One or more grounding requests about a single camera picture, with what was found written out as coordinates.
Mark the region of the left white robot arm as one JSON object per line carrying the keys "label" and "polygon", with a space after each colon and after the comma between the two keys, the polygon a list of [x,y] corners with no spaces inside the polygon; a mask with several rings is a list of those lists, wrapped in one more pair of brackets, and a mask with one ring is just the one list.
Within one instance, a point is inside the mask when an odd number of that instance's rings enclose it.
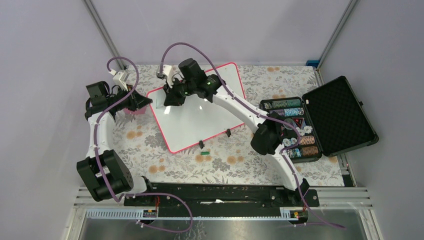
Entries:
{"label": "left white robot arm", "polygon": [[130,170],[114,149],[113,130],[116,113],[127,109],[137,111],[151,104],[152,99],[133,90],[131,95],[119,88],[112,93],[105,81],[87,85],[89,98],[85,103],[85,119],[90,127],[88,152],[76,164],[76,170],[92,198],[113,199],[134,187]]}

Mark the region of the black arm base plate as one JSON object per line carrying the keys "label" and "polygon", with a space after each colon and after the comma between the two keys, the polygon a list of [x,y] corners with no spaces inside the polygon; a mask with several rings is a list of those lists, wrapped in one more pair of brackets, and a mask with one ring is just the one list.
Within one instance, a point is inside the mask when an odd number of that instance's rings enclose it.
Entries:
{"label": "black arm base plate", "polygon": [[193,183],[151,183],[147,196],[128,197],[126,207],[152,207],[159,217],[278,217],[280,208],[319,207],[316,190],[305,182],[301,191],[282,186]]}

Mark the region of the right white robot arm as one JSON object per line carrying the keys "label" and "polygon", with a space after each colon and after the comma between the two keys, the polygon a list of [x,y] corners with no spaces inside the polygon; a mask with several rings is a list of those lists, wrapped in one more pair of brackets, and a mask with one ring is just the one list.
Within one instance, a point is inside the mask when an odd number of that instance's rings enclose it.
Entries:
{"label": "right white robot arm", "polygon": [[287,191],[287,201],[293,206],[301,205],[307,194],[301,188],[300,175],[287,153],[289,146],[283,143],[282,127],[293,131],[296,128],[283,121],[277,113],[268,113],[239,96],[222,79],[218,71],[207,75],[192,58],[178,66],[181,80],[174,78],[171,65],[161,63],[156,76],[165,80],[165,106],[182,106],[186,97],[196,95],[212,104],[222,107],[241,120],[253,133],[251,147],[260,155],[272,160],[281,176],[282,186]]}

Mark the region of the pink framed whiteboard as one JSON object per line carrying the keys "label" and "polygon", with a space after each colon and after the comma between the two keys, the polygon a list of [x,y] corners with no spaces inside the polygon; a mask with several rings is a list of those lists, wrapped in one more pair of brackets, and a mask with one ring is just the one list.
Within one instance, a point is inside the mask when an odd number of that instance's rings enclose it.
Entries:
{"label": "pink framed whiteboard", "polygon": [[182,106],[156,109],[157,105],[164,104],[165,96],[162,87],[147,93],[152,99],[150,109],[168,150],[173,154],[244,124],[229,111],[197,95],[186,97]]}

